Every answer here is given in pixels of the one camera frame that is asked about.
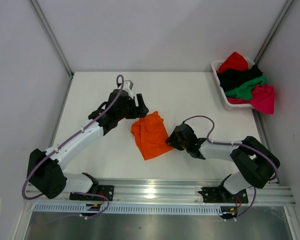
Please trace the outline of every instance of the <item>white table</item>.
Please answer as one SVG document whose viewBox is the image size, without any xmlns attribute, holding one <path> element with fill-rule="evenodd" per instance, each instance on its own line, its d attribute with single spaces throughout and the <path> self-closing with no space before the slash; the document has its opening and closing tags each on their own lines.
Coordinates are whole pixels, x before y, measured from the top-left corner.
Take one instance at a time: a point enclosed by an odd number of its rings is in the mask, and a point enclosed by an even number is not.
<svg viewBox="0 0 300 240">
<path fill-rule="evenodd" d="M 210 72 L 76 72 L 66 100 L 54 144 L 60 143 L 108 100 L 116 77 L 134 83 L 149 113 L 158 111 L 168 135 L 188 117 L 206 115 L 215 121 L 213 140 L 235 141 L 246 136 L 259 140 L 251 110 L 226 111 Z M 222 180 L 238 171 L 233 162 L 195 159 L 176 149 L 145 161 L 130 133 L 137 119 L 121 120 L 115 129 L 89 145 L 67 166 L 67 173 L 86 172 L 111 179 Z M 197 137 L 206 137 L 212 124 L 204 118 L 188 122 Z"/>
</svg>

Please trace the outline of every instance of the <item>white wall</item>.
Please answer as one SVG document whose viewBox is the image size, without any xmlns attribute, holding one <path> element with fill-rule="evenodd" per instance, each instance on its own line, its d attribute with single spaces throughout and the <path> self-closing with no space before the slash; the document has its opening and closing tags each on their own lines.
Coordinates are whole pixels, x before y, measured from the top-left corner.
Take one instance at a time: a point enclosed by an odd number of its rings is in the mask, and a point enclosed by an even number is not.
<svg viewBox="0 0 300 240">
<path fill-rule="evenodd" d="M 46 148 L 69 79 L 26 0 L 0 0 L 0 240 L 22 205 L 28 158 Z"/>
<path fill-rule="evenodd" d="M 263 116 L 266 131 L 281 161 L 280 179 L 291 186 L 300 208 L 300 0 L 259 66 L 276 92 L 274 115 Z"/>
<path fill-rule="evenodd" d="M 285 0 L 39 0 L 74 71 L 209 71 L 254 58 Z"/>
</svg>

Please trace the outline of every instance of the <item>gray floor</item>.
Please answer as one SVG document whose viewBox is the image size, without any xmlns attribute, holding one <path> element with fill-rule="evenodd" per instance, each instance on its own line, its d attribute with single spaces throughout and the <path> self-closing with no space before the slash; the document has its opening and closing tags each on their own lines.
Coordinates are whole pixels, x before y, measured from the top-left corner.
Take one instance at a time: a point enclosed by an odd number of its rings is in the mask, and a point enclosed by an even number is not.
<svg viewBox="0 0 300 240">
<path fill-rule="evenodd" d="M 102 214 L 44 223 L 64 213 L 35 212 L 26 240 L 292 240 L 282 207 L 254 207 L 237 222 L 218 216 Z"/>
</svg>

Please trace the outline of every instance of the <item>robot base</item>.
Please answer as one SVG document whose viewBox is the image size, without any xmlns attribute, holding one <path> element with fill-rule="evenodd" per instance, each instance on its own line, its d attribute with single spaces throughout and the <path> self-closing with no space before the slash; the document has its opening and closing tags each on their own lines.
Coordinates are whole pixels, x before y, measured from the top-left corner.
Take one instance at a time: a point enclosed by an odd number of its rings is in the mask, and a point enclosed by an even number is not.
<svg viewBox="0 0 300 240">
<path fill-rule="evenodd" d="M 238 197 L 243 204 L 249 202 L 247 191 L 245 189 L 239 191 L 237 194 L 230 194 L 228 192 L 225 194 L 225 191 L 222 191 L 220 187 L 204 186 L 201 189 L 202 191 L 199 191 L 198 193 L 202 195 L 204 203 L 235 204 L 236 197 Z"/>
<path fill-rule="evenodd" d="M 88 193 L 103 195 L 106 198 L 108 198 L 110 202 L 112 202 L 115 193 L 114 190 L 115 190 L 115 186 L 113 185 L 97 185 L 97 186 L 92 186 L 92 188 Z M 103 198 L 98 196 L 85 196 L 77 193 L 71 193 L 69 199 L 76 200 L 76 201 L 96 201 L 96 202 L 104 201 Z"/>
</svg>

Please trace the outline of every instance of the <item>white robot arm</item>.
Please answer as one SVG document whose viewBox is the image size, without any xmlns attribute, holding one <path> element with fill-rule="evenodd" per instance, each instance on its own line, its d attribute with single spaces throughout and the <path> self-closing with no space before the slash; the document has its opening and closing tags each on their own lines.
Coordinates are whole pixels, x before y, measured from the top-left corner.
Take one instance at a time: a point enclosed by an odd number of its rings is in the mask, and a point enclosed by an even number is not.
<svg viewBox="0 0 300 240">
<path fill-rule="evenodd" d="M 71 137 L 45 151 L 36 149 L 30 154 L 27 179 L 47 198 L 53 199 L 62 192 L 97 193 L 98 182 L 92 176 L 63 173 L 63 170 L 85 147 L 106 135 L 120 120 L 144 118 L 149 112 L 141 94 L 136 95 L 136 104 L 132 81 L 124 81 L 122 85 L 117 79 L 117 85 L 108 101 L 92 112 Z M 25 195 L 25 189 L 22 195 L 25 199 L 33 199 Z"/>
<path fill-rule="evenodd" d="M 227 176 L 218 187 L 202 188 L 199 193 L 205 203 L 234 203 L 237 196 L 247 196 L 247 188 L 262 189 L 280 166 L 279 160 L 252 136 L 242 141 L 213 142 L 208 137 L 197 138 L 185 121 L 175 127 L 166 142 L 177 150 L 186 150 L 193 158 L 232 161 L 238 167 L 239 171 Z"/>
</svg>

